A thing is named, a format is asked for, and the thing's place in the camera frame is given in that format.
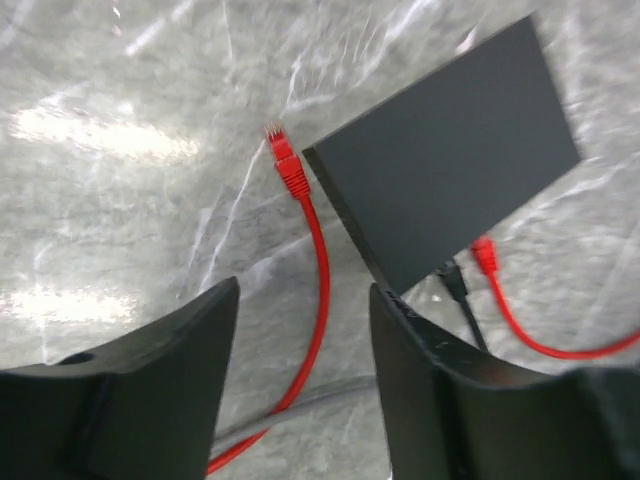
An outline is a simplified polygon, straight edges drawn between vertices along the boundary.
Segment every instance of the gray cable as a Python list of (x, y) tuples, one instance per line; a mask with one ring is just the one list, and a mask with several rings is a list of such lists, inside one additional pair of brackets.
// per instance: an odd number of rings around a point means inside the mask
[(258, 420), (239, 427), (231, 427), (221, 435), (216, 435), (211, 451), (212, 457), (216, 457), (242, 440), (282, 422), (300, 417), (327, 405), (360, 398), (378, 391), (375, 375), (357, 377), (337, 383), (337, 386), (336, 384), (323, 385), (302, 394), (300, 400), (283, 412), (267, 414), (267, 416)]

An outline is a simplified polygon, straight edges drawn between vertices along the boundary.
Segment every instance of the marble surface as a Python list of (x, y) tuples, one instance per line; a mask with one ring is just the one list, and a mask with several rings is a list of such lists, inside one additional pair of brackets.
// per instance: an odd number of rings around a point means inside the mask
[[(508, 23), (538, 13), (584, 162), (493, 232), (502, 279), (541, 341), (584, 348), (637, 327), (640, 9), (631, 0), (0, 1), (0, 367), (56, 362), (237, 275), (224, 428), (273, 404), (304, 355), (316, 268), (262, 141), (299, 148)], [(373, 373), (370, 276), (317, 183), (333, 267), (311, 385)], [(505, 328), (461, 253), (499, 356), (557, 372)], [(407, 296), (468, 338), (433, 279)], [(634, 348), (605, 364), (632, 364)], [(382, 479), (376, 398), (276, 428), (217, 478)]]

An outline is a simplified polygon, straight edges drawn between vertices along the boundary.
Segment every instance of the red ethernet cable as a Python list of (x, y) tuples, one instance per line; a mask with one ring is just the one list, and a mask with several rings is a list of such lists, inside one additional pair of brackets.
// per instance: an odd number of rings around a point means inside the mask
[(522, 340), (522, 342), (533, 350), (547, 355), (549, 357), (561, 358), (565, 360), (592, 360), (595, 358), (605, 357), (614, 353), (618, 353), (627, 347), (630, 347), (638, 340), (640, 340), (640, 330), (632, 333), (628, 337), (618, 340), (605, 347), (596, 348), (593, 350), (580, 350), (576, 352), (569, 352), (565, 350), (558, 350), (556, 348), (547, 347), (538, 343), (531, 338), (527, 332), (524, 331), (520, 323), (516, 320), (513, 312), (509, 308), (507, 300), (505, 299), (502, 286), (498, 280), (498, 257), (493, 240), (487, 235), (480, 237), (471, 245), (471, 252), (475, 258), (476, 263), (482, 270), (482, 273), (489, 280), (489, 285), (493, 292), (496, 304), (500, 309), (500, 312), (504, 316), (505, 320), (513, 333)]
[[(282, 412), (291, 406), (296, 397), (302, 391), (313, 365), (320, 351), (324, 333), (327, 327), (327, 318), (329, 317), (329, 300), (331, 293), (331, 276), (329, 271), (329, 255), (327, 247), (322, 236), (322, 229), (318, 216), (311, 202), (311, 187), (302, 168), (300, 158), (294, 153), (286, 135), (279, 123), (269, 124), (266, 127), (267, 140), (271, 146), (271, 150), (275, 157), (275, 166), (285, 185), (291, 192), (291, 195), (300, 202), (302, 211), (309, 224), (313, 244), (316, 249), (316, 257), (318, 260), (318, 274), (320, 277), (320, 299), (318, 301), (318, 310), (316, 316), (316, 326), (311, 338), (307, 355), (298, 370), (298, 374), (289, 386), (289, 389), (278, 402), (273, 413)], [(229, 450), (214, 458), (207, 466), (207, 475), (221, 469), (233, 459), (251, 448), (258, 440), (260, 440), (267, 431), (257, 433), (256, 435), (243, 440)]]

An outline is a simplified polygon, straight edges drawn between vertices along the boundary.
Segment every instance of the black device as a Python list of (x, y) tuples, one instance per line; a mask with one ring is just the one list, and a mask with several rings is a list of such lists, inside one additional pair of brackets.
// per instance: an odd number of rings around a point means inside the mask
[(394, 480), (640, 478), (640, 373), (546, 376), (482, 352), (390, 290), (371, 340)]
[(304, 155), (400, 294), (580, 161), (530, 17)]
[(202, 480), (239, 288), (58, 365), (0, 371), (3, 480)]

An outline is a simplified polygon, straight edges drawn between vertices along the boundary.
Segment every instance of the black cable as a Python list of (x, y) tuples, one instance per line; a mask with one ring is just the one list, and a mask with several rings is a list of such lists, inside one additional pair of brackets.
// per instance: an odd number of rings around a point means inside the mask
[(436, 274), (442, 282), (442, 285), (444, 285), (444, 288), (446, 288), (449, 295), (451, 295), (451, 298), (460, 306), (464, 318), (469, 325), (469, 329), (473, 334), (473, 338), (476, 341), (476, 346), (480, 350), (488, 353), (489, 348), (484, 341), (482, 330), (480, 330), (478, 320), (476, 320), (476, 316), (473, 314), (471, 305), (469, 305), (469, 301), (467, 300), (469, 290), (467, 290), (460, 265), (453, 259), (448, 260), (442, 267), (436, 270)]

